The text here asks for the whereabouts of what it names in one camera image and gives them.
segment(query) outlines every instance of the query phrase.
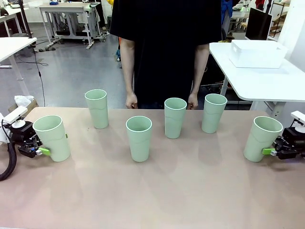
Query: forearm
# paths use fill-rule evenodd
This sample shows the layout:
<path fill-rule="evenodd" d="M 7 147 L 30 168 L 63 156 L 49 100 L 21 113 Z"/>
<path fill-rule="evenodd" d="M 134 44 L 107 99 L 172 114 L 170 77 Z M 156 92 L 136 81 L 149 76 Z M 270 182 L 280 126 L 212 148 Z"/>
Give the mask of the forearm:
<path fill-rule="evenodd" d="M 133 93 L 132 81 L 134 71 L 134 47 L 133 41 L 121 40 L 121 62 L 127 93 Z"/>
<path fill-rule="evenodd" d="M 200 83 L 205 71 L 206 64 L 208 62 L 210 50 L 209 44 L 199 45 L 195 51 L 195 65 L 194 65 L 194 79 L 193 79 L 193 94 L 197 94 L 199 91 Z"/>

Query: plastic cup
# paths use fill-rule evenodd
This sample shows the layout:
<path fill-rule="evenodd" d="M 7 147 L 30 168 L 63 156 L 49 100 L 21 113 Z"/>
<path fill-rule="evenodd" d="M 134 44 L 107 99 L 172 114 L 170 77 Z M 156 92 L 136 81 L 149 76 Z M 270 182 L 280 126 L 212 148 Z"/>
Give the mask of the plastic cup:
<path fill-rule="evenodd" d="M 208 94 L 205 97 L 201 128 L 208 134 L 216 132 L 228 100 L 220 94 Z"/>
<path fill-rule="evenodd" d="M 165 135 L 178 138 L 184 122 L 187 103 L 183 99 L 169 98 L 165 100 Z"/>
<path fill-rule="evenodd" d="M 244 157 L 252 162 L 263 159 L 264 148 L 270 148 L 283 130 L 283 125 L 270 117 L 259 116 L 253 121 L 252 128 L 244 149 Z"/>
<path fill-rule="evenodd" d="M 101 89 L 94 89 L 85 94 L 92 122 L 95 128 L 103 129 L 109 124 L 107 93 Z"/>
<path fill-rule="evenodd" d="M 61 162 L 70 156 L 70 147 L 61 117 L 44 116 L 33 124 L 33 129 L 43 146 L 50 150 L 53 161 Z"/>
<path fill-rule="evenodd" d="M 135 116 L 126 122 L 130 152 L 132 159 L 136 162 L 148 159 L 152 125 L 152 121 L 144 116 Z"/>

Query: hand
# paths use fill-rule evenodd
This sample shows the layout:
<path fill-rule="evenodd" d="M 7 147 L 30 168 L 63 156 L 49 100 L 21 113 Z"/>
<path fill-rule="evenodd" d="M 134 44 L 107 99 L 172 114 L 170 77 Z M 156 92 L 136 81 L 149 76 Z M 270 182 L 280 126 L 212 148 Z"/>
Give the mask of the hand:
<path fill-rule="evenodd" d="M 138 99 L 137 99 L 137 96 L 133 92 L 127 93 L 126 107 L 128 109 L 138 109 Z"/>
<path fill-rule="evenodd" d="M 187 103 L 188 110 L 195 110 L 198 107 L 197 93 L 191 93 Z"/>

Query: cup rim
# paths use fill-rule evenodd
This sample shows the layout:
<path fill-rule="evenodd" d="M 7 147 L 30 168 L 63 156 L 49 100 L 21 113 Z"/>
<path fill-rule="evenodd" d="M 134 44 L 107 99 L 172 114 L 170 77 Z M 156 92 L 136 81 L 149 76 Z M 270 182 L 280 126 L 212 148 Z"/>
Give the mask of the cup rim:
<path fill-rule="evenodd" d="M 102 92 L 105 92 L 105 96 L 103 96 L 102 98 L 98 98 L 98 99 L 90 99 L 90 98 L 87 97 L 87 93 L 92 92 L 92 91 L 102 91 Z M 105 98 L 106 96 L 107 96 L 107 92 L 104 91 L 104 90 L 102 90 L 102 89 L 92 89 L 92 90 L 87 91 L 87 92 L 85 93 L 85 98 L 88 99 L 88 100 L 92 100 L 92 101 L 103 99 L 103 98 Z"/>
<path fill-rule="evenodd" d="M 142 130 L 142 131 L 135 131 L 135 130 L 130 129 L 130 128 L 127 126 L 128 121 L 131 120 L 132 118 L 137 118 L 137 117 L 147 118 L 147 119 L 151 122 L 151 125 L 149 126 L 149 128 L 147 128 L 146 130 Z M 148 118 L 148 117 L 146 117 L 146 116 L 138 115 L 138 116 L 133 116 L 133 117 L 129 118 L 129 119 L 126 121 L 125 125 L 126 125 L 126 128 L 127 128 L 128 130 L 132 131 L 132 132 L 142 133 L 142 132 L 146 132 L 146 131 L 148 131 L 149 129 L 151 129 L 151 127 L 152 127 L 152 125 L 153 125 L 153 122 L 151 121 L 150 118 Z"/>
<path fill-rule="evenodd" d="M 175 108 L 171 108 L 169 106 L 166 105 L 166 101 L 170 100 L 170 99 L 179 99 L 185 102 L 185 106 L 183 108 L 179 108 L 179 109 L 175 109 Z M 177 97 L 173 97 L 173 98 L 168 98 L 167 100 L 164 101 L 164 106 L 166 106 L 167 108 L 171 109 L 171 110 L 175 110 L 175 111 L 180 111 L 180 110 L 184 110 L 187 107 L 187 102 L 184 99 L 181 98 L 177 98 Z"/>
<path fill-rule="evenodd" d="M 225 105 L 225 104 L 228 103 L 228 99 L 227 99 L 225 96 L 223 96 L 222 94 L 216 94 L 216 95 L 225 98 L 225 100 L 226 100 L 225 103 L 223 103 L 223 104 L 215 104 L 215 103 L 212 103 L 212 102 L 208 101 L 208 100 L 206 99 L 206 97 L 209 96 L 209 95 L 211 95 L 211 94 L 207 94 L 207 95 L 205 96 L 205 98 L 204 98 L 205 101 L 207 101 L 208 103 L 213 104 L 213 105 L 218 105 L 218 106 Z"/>
<path fill-rule="evenodd" d="M 36 123 L 37 121 L 39 121 L 40 119 L 43 119 L 43 118 L 45 118 L 45 117 L 50 117 L 50 116 L 59 117 L 59 118 L 61 119 L 60 123 L 59 123 L 56 127 L 53 127 L 52 129 L 49 129 L 49 130 L 38 130 L 37 128 L 35 128 L 35 123 Z M 51 114 L 51 115 L 46 115 L 46 116 L 43 116 L 43 117 L 37 119 L 37 120 L 33 123 L 33 129 L 34 129 L 35 131 L 38 131 L 38 132 L 47 132 L 47 131 L 51 131 L 51 130 L 56 129 L 56 128 L 59 127 L 61 124 L 62 124 L 62 117 L 60 117 L 59 115 Z"/>
<path fill-rule="evenodd" d="M 258 126 L 257 124 L 256 124 L 256 119 L 257 118 L 268 118 L 268 119 L 272 119 L 272 120 L 274 120 L 274 121 L 276 121 L 276 122 L 278 122 L 280 125 L 281 125 L 281 130 L 279 130 L 279 131 L 270 131 L 270 130 L 265 130 L 265 129 L 263 129 L 263 128 L 261 128 L 260 126 Z M 277 121 L 276 119 L 274 119 L 274 118 L 271 118 L 271 117 L 268 117 L 268 116 L 258 116 L 258 117 L 256 117 L 254 120 L 253 120 L 253 123 L 254 123 L 254 125 L 256 126 L 256 127 L 258 127 L 259 129 L 261 129 L 261 130 L 263 130 L 263 131 L 266 131 L 266 132 L 269 132 L 269 133 L 280 133 L 280 132 L 282 132 L 282 130 L 283 130 L 283 125 L 279 122 L 279 121 Z"/>

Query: computer monitor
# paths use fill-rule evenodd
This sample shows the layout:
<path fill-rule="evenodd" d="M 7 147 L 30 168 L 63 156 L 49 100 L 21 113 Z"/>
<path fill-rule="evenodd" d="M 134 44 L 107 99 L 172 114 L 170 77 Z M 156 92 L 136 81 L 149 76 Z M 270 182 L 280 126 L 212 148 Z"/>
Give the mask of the computer monitor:
<path fill-rule="evenodd" d="M 249 21 L 246 31 L 246 39 L 247 40 L 267 40 L 271 23 L 272 23 L 272 15 L 268 14 L 266 24 L 262 28 L 266 13 L 261 10 L 251 8 L 249 14 Z"/>

